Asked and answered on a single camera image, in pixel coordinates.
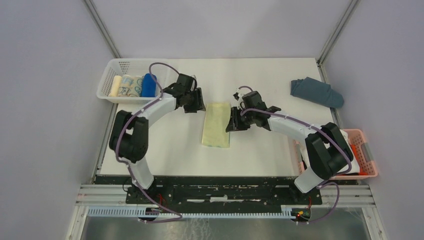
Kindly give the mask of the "pink plastic basket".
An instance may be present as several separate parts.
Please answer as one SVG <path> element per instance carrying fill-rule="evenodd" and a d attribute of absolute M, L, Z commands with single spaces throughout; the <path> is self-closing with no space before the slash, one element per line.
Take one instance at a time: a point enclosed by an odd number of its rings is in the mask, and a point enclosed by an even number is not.
<path fill-rule="evenodd" d="M 364 180 L 367 178 L 374 178 L 378 175 L 378 170 L 374 161 L 374 158 L 369 150 L 369 145 L 367 142 L 367 139 L 363 132 L 360 129 L 344 129 L 348 133 L 348 139 L 350 141 L 350 144 L 355 145 L 358 155 L 359 155 L 359 162 L 360 166 L 363 167 L 364 171 L 368 175 L 358 175 L 357 173 L 354 174 L 348 174 L 348 175 L 337 175 L 332 177 L 332 180 L 340 180 L 340 181 L 347 181 L 347 180 Z M 298 142 L 296 140 L 291 140 L 291 149 L 290 149 L 290 157 L 293 163 L 294 172 L 298 175 L 300 175 L 300 166 L 299 166 L 299 160 L 298 160 L 298 154 L 295 147 L 295 142 Z"/>

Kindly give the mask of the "white plastic basket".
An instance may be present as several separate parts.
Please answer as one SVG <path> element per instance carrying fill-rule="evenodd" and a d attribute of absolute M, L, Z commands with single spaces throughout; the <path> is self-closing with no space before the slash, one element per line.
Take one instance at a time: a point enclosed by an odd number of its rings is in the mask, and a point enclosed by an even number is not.
<path fill-rule="evenodd" d="M 145 104 L 161 95 L 160 87 L 170 83 L 175 72 L 167 59 L 114 58 L 106 65 L 96 96 L 114 104 Z"/>

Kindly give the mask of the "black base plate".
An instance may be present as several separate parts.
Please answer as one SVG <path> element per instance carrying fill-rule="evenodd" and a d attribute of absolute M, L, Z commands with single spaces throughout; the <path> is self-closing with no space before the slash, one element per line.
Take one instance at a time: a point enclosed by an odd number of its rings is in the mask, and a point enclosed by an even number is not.
<path fill-rule="evenodd" d="M 129 185 L 127 204 L 147 205 L 150 214 L 271 214 L 283 205 L 319 206 L 321 192 L 302 193 L 294 177 L 156 176 L 144 193 L 129 176 L 98 176 L 96 185 Z"/>

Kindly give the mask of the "white cloth in pink basket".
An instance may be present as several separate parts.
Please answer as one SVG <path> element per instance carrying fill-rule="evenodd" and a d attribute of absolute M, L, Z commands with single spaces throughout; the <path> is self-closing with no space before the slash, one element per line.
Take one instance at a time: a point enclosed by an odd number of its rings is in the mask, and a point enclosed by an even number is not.
<path fill-rule="evenodd" d="M 353 150 L 351 142 L 348 138 L 348 133 L 344 130 L 340 131 L 341 134 L 343 135 L 344 140 L 347 142 L 347 145 L 349 147 L 349 149 L 351 150 L 352 154 L 353 154 L 353 159 L 351 161 L 351 170 L 346 173 L 345 175 L 348 174 L 358 174 L 361 170 L 360 170 L 360 166 L 358 164 L 358 160 L 356 158 L 356 152 Z M 297 141 L 295 142 L 295 148 L 297 151 L 297 159 L 299 161 L 299 171 L 300 173 L 304 172 L 307 167 L 310 166 L 309 161 L 307 160 L 307 157 L 305 156 L 307 154 L 307 149 L 306 147 L 300 145 Z"/>

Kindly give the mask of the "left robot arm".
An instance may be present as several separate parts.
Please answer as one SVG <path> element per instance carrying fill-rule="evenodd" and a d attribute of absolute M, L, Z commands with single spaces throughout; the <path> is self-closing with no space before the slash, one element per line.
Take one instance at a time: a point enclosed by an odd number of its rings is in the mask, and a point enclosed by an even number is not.
<path fill-rule="evenodd" d="M 154 202 L 158 195 L 152 186 L 154 176 L 146 159 L 149 128 L 178 108 L 183 108 L 186 114 L 205 111 L 202 90 L 194 76 L 180 73 L 176 82 L 138 111 L 120 110 L 115 116 L 109 148 L 114 151 L 116 160 L 126 165 L 133 185 L 139 188 L 138 197 L 144 203 Z"/>

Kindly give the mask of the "green yellow towel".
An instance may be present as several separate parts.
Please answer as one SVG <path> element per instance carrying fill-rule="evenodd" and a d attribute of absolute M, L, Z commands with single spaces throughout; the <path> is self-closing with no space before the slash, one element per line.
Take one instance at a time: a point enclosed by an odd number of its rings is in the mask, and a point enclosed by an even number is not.
<path fill-rule="evenodd" d="M 206 147 L 229 148 L 230 134 L 226 128 L 230 121 L 229 102 L 214 102 L 206 105 L 201 144 Z"/>

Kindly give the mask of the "patterned rolled towel left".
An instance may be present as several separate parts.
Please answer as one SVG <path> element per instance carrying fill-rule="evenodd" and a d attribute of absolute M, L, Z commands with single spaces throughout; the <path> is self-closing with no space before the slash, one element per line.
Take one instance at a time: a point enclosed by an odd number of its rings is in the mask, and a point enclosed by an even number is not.
<path fill-rule="evenodd" d="M 132 76 L 123 75 L 120 83 L 120 87 L 118 90 L 118 97 L 128 97 L 128 91 L 130 90 L 130 84 L 132 83 Z"/>

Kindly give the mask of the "grey blue towel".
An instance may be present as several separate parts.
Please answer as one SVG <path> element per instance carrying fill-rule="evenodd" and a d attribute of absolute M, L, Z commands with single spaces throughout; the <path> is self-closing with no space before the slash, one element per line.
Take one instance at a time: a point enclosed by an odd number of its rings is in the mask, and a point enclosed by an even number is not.
<path fill-rule="evenodd" d="M 290 95 L 327 108 L 341 108 L 343 96 L 332 89 L 330 84 L 311 77 L 290 81 Z"/>

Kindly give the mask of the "patterned rolled towel right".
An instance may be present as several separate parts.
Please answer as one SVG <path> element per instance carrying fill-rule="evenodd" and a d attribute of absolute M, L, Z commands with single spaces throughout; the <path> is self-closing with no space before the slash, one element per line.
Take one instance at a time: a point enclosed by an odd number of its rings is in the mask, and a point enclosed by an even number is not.
<path fill-rule="evenodd" d="M 142 82 L 143 77 L 142 76 L 133 76 L 132 82 L 129 86 L 129 91 L 127 93 L 128 97 L 141 97 L 142 94 Z"/>

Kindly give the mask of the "cream rolled towel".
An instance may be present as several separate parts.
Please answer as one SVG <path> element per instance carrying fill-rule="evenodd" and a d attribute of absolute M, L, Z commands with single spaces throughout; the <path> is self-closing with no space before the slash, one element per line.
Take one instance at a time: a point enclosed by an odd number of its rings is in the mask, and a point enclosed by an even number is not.
<path fill-rule="evenodd" d="M 121 81 L 122 81 L 122 77 L 120 75 L 115 75 L 113 77 L 112 85 L 111 85 L 108 97 L 117 97 L 118 96 Z"/>

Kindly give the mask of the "orange item in basket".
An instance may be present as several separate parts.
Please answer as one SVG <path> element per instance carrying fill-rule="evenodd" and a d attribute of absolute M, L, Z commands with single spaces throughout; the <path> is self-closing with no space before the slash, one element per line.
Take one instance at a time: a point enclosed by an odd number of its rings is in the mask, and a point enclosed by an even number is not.
<path fill-rule="evenodd" d="M 353 144 L 350 144 L 349 146 L 350 146 L 351 151 L 352 151 L 353 156 L 354 156 L 354 160 L 352 161 L 350 172 L 352 174 L 358 174 L 359 176 L 367 176 L 368 174 L 365 172 L 363 167 L 361 167 L 361 165 L 360 165 L 360 158 L 359 158 L 357 148 Z"/>

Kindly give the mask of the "aluminium frame rails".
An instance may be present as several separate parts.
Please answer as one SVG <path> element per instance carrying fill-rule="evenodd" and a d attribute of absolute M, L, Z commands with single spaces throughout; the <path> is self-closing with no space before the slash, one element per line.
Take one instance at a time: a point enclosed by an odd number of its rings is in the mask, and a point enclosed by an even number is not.
<path fill-rule="evenodd" d="M 68 240 L 80 240 L 94 231 L 94 220 L 103 220 L 94 239 L 323 239 L 385 240 L 387 238 L 376 203 L 368 185 L 329 185 L 319 190 L 322 205 L 309 207 L 311 223 L 272 218 L 189 218 L 172 211 L 175 219 L 138 219 L 135 217 L 91 217 L 88 208 L 149 207 L 153 204 L 126 203 L 126 187 L 84 184 L 80 187 Z M 296 213 L 305 205 L 282 205 Z"/>

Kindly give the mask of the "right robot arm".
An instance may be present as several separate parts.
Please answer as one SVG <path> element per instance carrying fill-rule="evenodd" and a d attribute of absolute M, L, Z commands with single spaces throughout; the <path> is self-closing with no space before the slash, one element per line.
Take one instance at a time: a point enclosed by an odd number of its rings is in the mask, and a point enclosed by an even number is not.
<path fill-rule="evenodd" d="M 314 125 L 288 115 L 277 106 L 267 106 L 258 91 L 237 90 L 233 97 L 238 104 L 230 109 L 226 132 L 246 131 L 256 125 L 286 135 L 303 148 L 302 157 L 309 165 L 288 191 L 293 203 L 302 204 L 309 198 L 310 190 L 352 169 L 355 156 L 335 123 Z"/>

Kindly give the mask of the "patterned rolled towel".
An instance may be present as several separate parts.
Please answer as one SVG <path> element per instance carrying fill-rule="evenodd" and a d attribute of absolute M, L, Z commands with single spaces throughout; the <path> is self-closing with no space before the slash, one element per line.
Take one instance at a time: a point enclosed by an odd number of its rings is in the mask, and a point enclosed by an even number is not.
<path fill-rule="evenodd" d="M 142 82 L 143 77 L 142 76 L 133 76 L 132 82 L 129 86 L 129 91 L 127 93 L 128 97 L 141 97 L 142 94 Z"/>
<path fill-rule="evenodd" d="M 128 91 L 130 90 L 130 84 L 132 83 L 132 76 L 123 75 L 120 83 L 120 87 L 118 90 L 118 97 L 128 97 Z"/>

